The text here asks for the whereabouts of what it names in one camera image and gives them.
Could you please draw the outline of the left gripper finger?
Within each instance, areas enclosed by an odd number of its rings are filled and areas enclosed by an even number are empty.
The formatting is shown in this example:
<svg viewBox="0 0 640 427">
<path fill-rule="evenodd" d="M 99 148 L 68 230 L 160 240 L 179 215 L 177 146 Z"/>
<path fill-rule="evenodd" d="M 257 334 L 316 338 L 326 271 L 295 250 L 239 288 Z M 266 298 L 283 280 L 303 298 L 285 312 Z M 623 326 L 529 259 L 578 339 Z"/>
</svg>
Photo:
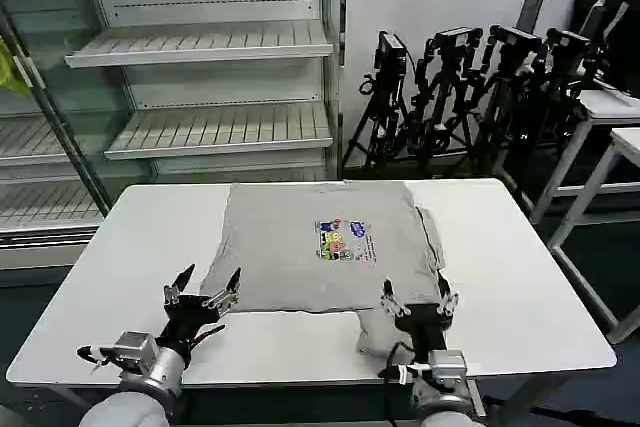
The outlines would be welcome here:
<svg viewBox="0 0 640 427">
<path fill-rule="evenodd" d="M 170 306 L 178 303 L 179 296 L 188 285 L 194 270 L 195 265 L 191 264 L 185 270 L 180 272 L 170 285 L 164 286 L 163 294 L 165 306 Z"/>
<path fill-rule="evenodd" d="M 241 269 L 237 268 L 226 286 L 219 292 L 209 296 L 202 306 L 216 311 L 218 315 L 226 315 L 238 301 Z"/>
</svg>

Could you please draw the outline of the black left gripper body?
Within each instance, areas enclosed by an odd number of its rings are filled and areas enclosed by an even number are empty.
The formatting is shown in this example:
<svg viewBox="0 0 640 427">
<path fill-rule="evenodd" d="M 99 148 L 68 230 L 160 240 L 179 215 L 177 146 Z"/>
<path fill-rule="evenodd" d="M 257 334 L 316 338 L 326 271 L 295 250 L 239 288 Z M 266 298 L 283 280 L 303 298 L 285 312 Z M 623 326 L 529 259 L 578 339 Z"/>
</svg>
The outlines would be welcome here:
<svg viewBox="0 0 640 427">
<path fill-rule="evenodd" d="M 221 319 L 218 307 L 210 301 L 207 296 L 186 294 L 166 304 L 168 322 L 159 335 L 159 345 L 195 348 L 205 338 L 200 329 Z"/>
</svg>

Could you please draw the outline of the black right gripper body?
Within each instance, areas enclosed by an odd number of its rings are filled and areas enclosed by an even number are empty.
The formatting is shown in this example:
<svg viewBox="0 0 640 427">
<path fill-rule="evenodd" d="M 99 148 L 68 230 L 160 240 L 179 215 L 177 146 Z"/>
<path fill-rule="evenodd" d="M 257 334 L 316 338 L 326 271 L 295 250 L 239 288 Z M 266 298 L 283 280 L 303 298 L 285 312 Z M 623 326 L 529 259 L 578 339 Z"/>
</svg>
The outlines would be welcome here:
<svg viewBox="0 0 640 427">
<path fill-rule="evenodd" d="M 416 363 L 425 363 L 431 351 L 447 349 L 444 332 L 448 317 L 438 308 L 437 304 L 409 304 L 409 314 L 395 317 L 396 328 L 411 338 Z"/>
</svg>

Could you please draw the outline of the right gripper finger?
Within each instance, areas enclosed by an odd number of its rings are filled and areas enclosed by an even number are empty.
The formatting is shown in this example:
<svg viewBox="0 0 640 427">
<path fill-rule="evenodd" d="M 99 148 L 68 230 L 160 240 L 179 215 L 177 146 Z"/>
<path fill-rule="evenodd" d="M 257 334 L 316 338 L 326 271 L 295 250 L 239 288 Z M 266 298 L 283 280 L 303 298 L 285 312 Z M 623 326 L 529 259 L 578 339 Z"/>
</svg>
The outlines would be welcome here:
<svg viewBox="0 0 640 427">
<path fill-rule="evenodd" d="M 459 294 L 453 291 L 445 276 L 437 272 L 438 288 L 441 296 L 437 313 L 441 320 L 452 320 L 459 302 Z"/>
<path fill-rule="evenodd" d="M 384 281 L 382 286 L 381 306 L 394 318 L 402 318 L 411 314 L 411 310 L 395 296 L 393 285 L 389 278 Z"/>
</svg>

